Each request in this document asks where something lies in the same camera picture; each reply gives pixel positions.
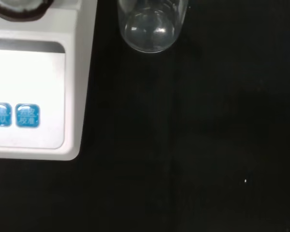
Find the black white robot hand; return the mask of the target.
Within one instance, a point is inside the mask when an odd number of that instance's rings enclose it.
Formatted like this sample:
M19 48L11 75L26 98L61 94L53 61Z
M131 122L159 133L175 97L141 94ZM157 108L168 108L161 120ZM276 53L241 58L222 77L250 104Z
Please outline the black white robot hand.
M0 18L29 22L43 17L54 0L0 0Z

